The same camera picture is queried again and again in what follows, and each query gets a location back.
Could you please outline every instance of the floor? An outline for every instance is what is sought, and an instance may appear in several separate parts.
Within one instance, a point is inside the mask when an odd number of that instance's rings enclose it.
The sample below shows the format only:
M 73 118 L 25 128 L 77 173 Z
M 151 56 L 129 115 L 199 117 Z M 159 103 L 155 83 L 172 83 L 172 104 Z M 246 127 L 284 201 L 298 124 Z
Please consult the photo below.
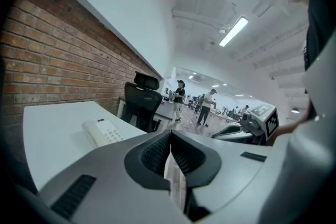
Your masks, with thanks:
M 218 117 L 212 117 L 211 113 L 206 120 L 208 127 L 197 125 L 199 114 L 185 106 L 181 113 L 181 121 L 175 122 L 176 115 L 173 115 L 173 121 L 167 127 L 171 130 L 183 130 L 201 136 L 210 137 L 227 126 L 225 120 L 220 120 Z M 165 178 L 171 182 L 171 197 L 174 203 L 183 210 L 185 204 L 186 184 L 185 177 L 176 164 L 172 155 L 169 156 L 166 164 Z

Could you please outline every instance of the telephone handset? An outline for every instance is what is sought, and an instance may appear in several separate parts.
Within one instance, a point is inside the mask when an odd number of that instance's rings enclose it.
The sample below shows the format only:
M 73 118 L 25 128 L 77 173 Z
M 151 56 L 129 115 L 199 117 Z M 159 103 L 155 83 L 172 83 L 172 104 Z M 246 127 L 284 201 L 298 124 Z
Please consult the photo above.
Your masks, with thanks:
M 82 128 L 94 148 L 125 140 L 125 137 L 108 120 L 84 121 Z

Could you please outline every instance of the black shirt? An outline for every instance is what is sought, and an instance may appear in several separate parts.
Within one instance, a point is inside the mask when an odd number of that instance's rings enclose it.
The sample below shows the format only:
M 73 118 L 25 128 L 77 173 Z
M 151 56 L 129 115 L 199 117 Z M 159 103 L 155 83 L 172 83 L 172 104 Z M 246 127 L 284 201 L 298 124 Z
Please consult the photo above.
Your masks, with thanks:
M 308 21 L 307 44 L 303 50 L 306 70 L 317 59 L 335 29 L 335 8 L 331 0 L 309 0 Z M 308 119 L 315 116 L 312 106 Z
M 178 93 L 181 96 L 184 96 L 184 94 L 185 94 L 184 88 L 181 88 L 181 89 L 178 88 L 175 92 Z M 182 100 L 183 100 L 183 97 L 175 97 L 174 102 L 182 104 Z

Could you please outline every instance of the woman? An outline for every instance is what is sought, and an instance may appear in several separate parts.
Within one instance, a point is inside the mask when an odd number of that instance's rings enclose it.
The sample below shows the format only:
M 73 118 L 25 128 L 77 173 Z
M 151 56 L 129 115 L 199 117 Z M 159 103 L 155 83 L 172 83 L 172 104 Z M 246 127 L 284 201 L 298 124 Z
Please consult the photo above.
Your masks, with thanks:
M 180 116 L 180 107 L 182 105 L 182 100 L 185 94 L 184 91 L 184 81 L 183 80 L 178 80 L 179 83 L 178 89 L 175 91 L 176 97 L 174 99 L 174 111 L 176 113 L 176 120 L 175 121 L 181 121 L 181 116 Z

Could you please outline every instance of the black office chair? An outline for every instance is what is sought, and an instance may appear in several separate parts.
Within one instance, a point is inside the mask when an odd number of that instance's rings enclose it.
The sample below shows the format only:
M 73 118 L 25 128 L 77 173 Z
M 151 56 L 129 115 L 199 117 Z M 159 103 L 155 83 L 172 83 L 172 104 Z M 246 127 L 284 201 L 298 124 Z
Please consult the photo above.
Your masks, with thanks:
M 121 119 L 129 123 L 135 115 L 137 116 L 135 127 L 148 133 L 156 131 L 160 122 L 153 121 L 153 117 L 161 104 L 162 95 L 153 90 L 159 88 L 159 81 L 154 77 L 136 72 L 134 83 L 125 84 L 126 105 Z

